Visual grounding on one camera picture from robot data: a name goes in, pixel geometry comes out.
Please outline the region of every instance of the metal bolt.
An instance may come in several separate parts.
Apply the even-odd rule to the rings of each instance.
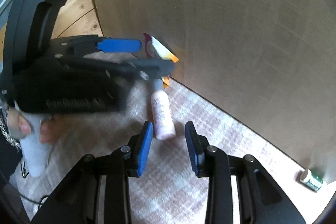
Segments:
[[[94,158],[95,158],[95,157],[94,157],[93,155],[91,155],[91,154],[86,154],[86,155],[84,156],[84,161],[85,161],[85,162],[89,162],[89,161],[92,161]]]
[[[255,160],[254,156],[252,156],[250,154],[245,155],[244,159],[249,161],[249,162],[254,162],[254,160]]]
[[[129,151],[131,151],[131,148],[127,145],[123,146],[122,148],[120,148],[120,151],[123,153],[128,153]]]
[[[209,145],[207,147],[207,150],[211,153],[215,153],[217,151],[217,147],[216,146],[213,146],[213,145]]]
[[[148,79],[149,79],[148,74],[145,73],[144,71],[141,71],[141,72],[140,72],[140,77],[141,77],[143,80],[148,80]]]

